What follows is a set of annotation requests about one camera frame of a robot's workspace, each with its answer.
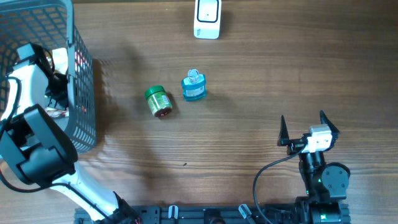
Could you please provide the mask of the blue mouthwash bottle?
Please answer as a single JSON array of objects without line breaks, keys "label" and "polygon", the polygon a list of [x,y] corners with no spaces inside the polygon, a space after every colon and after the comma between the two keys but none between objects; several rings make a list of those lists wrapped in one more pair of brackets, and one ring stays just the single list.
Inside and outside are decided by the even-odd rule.
[{"label": "blue mouthwash bottle", "polygon": [[185,101],[196,101],[206,96],[206,77],[197,69],[189,70],[181,84]]}]

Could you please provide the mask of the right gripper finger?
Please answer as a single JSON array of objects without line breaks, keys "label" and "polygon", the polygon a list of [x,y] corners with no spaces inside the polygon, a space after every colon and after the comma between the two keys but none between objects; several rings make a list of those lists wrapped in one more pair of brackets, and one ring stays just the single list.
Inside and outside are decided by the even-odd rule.
[{"label": "right gripper finger", "polygon": [[340,134],[340,130],[327,118],[323,110],[320,110],[320,121],[321,124],[327,124],[331,130],[332,135],[337,136]]},{"label": "right gripper finger", "polygon": [[289,142],[290,141],[289,132],[287,130],[287,125],[285,123],[285,118],[283,115],[280,118],[280,132],[279,132],[278,141],[279,142]]}]

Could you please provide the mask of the white brown snack pouch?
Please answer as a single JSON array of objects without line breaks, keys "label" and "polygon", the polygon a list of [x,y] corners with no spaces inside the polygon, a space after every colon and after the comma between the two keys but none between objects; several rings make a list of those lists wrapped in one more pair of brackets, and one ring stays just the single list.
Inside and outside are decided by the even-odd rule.
[{"label": "white brown snack pouch", "polygon": [[[52,70],[67,76],[68,72],[68,54],[66,48],[59,48],[46,53],[47,59],[50,63]],[[65,118],[69,116],[68,108],[66,110],[58,110],[47,107],[46,93],[45,93],[45,110],[52,118]]]}]

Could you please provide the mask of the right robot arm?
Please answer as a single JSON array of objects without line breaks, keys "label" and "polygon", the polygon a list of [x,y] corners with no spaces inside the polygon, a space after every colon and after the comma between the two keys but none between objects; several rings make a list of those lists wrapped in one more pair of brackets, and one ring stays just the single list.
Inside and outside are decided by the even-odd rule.
[{"label": "right robot arm", "polygon": [[288,156],[299,157],[299,172],[307,195],[295,201],[296,223],[350,223],[346,199],[351,172],[339,162],[326,163],[324,153],[335,146],[339,129],[320,111],[320,124],[309,127],[301,138],[291,139],[281,117],[277,145],[287,148]]}]

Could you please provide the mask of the green lid spice jar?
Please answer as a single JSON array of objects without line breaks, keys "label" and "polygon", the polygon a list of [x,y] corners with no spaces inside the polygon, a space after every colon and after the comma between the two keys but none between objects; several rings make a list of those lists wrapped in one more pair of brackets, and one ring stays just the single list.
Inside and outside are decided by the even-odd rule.
[{"label": "green lid spice jar", "polygon": [[148,88],[144,94],[151,113],[156,118],[164,117],[173,110],[172,103],[163,86],[152,86]]}]

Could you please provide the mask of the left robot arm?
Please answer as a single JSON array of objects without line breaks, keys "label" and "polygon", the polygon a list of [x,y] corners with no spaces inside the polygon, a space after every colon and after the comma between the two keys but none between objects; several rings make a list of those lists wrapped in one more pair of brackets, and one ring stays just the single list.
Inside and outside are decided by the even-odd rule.
[{"label": "left robot arm", "polygon": [[17,53],[19,62],[4,77],[10,90],[1,118],[1,157],[21,182],[38,187],[21,189],[1,177],[3,184],[26,194],[60,192],[84,209],[93,223],[138,223],[139,214],[125,200],[82,168],[71,139],[46,112],[46,98],[68,98],[68,80],[55,71],[51,53],[33,43],[19,47]]}]

